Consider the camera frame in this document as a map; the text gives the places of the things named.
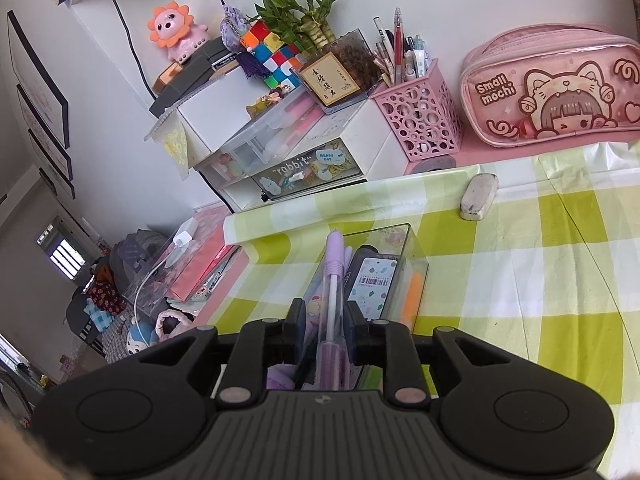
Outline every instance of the lucky bamboo plant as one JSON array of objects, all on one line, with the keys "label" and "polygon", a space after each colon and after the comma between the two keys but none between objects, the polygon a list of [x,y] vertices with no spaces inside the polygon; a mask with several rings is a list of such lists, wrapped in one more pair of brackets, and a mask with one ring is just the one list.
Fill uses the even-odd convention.
[{"label": "lucky bamboo plant", "polygon": [[262,0],[256,4],[260,18],[283,41],[300,40],[305,50],[314,52],[336,40],[327,23],[332,5],[337,0]]}]

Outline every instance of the pink pen holder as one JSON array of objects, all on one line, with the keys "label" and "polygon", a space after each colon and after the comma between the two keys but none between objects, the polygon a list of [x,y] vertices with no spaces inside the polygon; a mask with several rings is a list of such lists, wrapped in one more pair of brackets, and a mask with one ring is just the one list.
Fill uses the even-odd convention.
[{"label": "pink pen holder", "polygon": [[425,76],[393,88],[383,84],[371,98],[411,162],[460,150],[462,121],[437,59]]}]

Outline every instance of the lion figurine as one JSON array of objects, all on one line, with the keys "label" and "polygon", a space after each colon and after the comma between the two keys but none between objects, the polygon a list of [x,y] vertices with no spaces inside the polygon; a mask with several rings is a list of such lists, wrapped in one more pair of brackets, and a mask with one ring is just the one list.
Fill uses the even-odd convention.
[{"label": "lion figurine", "polygon": [[154,18],[146,26],[151,30],[149,39],[158,48],[167,49],[169,61],[180,64],[211,39],[207,34],[209,27],[193,23],[189,7],[178,6],[176,2],[170,2],[166,7],[156,7]]}]

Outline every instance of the barcode sticker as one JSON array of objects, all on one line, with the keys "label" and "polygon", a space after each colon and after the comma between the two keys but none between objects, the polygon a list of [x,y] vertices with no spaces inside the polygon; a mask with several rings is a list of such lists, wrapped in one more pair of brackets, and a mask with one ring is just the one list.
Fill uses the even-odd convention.
[{"label": "barcode sticker", "polygon": [[380,319],[395,272],[395,260],[365,258],[362,261],[348,300],[358,304],[365,319]]}]

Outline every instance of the green checkered tablecloth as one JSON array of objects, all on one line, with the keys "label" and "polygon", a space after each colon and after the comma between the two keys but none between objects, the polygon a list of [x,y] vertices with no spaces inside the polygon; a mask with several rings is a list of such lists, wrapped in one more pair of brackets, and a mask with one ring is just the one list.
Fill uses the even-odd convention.
[{"label": "green checkered tablecloth", "polygon": [[[458,216],[477,173],[499,190],[481,222]],[[416,333],[446,324],[598,391],[616,434],[600,472],[640,470],[640,144],[563,152],[371,182],[231,216],[251,263],[210,319],[221,332],[282,316],[333,228],[408,222],[430,269]]]}]

